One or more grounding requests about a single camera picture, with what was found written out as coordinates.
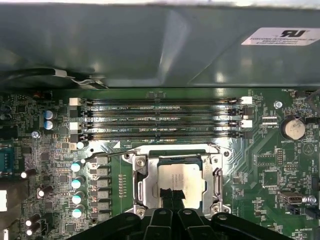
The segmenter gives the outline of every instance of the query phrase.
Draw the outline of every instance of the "sticker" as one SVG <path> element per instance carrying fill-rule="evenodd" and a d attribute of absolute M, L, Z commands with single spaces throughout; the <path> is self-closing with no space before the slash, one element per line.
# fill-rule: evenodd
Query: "sticker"
<path fill-rule="evenodd" d="M 241 45 L 307 46 L 320 39 L 320 28 L 262 27 Z"/>

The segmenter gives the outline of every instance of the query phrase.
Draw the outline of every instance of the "black cable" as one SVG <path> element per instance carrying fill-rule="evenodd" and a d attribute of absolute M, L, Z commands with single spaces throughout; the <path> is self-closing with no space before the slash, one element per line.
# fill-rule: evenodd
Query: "black cable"
<path fill-rule="evenodd" d="M 22 70 L 0 72 L 0 81 L 9 81 L 31 76 L 54 76 L 56 71 L 53 68 L 31 68 Z"/>
<path fill-rule="evenodd" d="M 115 156 L 121 156 L 121 155 L 125 155 L 125 154 L 135 154 L 136 151 L 122 151 L 122 152 L 114 152 L 114 153 L 106 153 L 104 151 L 100 151 L 100 152 L 96 152 L 94 154 L 92 154 L 91 156 L 88 156 L 86 158 L 84 158 L 85 163 L 90 162 L 91 160 L 93 160 L 94 158 L 98 157 L 98 156 L 105 156 L 108 158 L 111 157 L 115 157 Z"/>
<path fill-rule="evenodd" d="M 320 108 L 314 104 L 313 98 L 320 94 L 320 88 L 317 91 L 311 93 L 308 97 L 306 97 L 305 102 L 309 104 L 310 108 L 316 113 L 320 114 Z"/>

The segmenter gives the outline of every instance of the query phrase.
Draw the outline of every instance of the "usb port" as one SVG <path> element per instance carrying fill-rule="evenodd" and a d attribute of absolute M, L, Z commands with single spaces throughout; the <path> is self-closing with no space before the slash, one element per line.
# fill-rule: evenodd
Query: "usb port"
<path fill-rule="evenodd" d="M 303 203 L 303 201 L 302 201 L 303 196 L 297 192 L 280 191 L 279 197 L 285 203 L 288 203 L 288 204 L 302 204 Z"/>

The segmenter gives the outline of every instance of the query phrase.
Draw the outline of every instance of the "motherboard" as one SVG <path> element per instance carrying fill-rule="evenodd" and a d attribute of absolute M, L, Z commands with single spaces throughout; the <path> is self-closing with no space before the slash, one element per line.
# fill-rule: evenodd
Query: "motherboard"
<path fill-rule="evenodd" d="M 186 208 L 208 219 L 228 212 L 292 239 L 318 239 L 320 112 L 313 93 L 3 94 L 0 180 L 28 186 L 21 217 L 6 231 L 22 240 L 68 239 L 124 212 L 143 218 L 164 204 L 162 189 L 175 189 L 184 191 Z"/>

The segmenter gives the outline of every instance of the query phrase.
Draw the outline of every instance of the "cpu socket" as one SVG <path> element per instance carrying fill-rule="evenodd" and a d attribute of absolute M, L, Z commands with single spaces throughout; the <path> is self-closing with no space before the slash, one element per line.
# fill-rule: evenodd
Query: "cpu socket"
<path fill-rule="evenodd" d="M 183 191 L 185 208 L 210 219 L 230 213 L 223 204 L 223 162 L 231 151 L 214 144 L 142 145 L 122 155 L 132 164 L 133 208 L 140 217 L 146 209 L 162 208 L 162 190 Z"/>

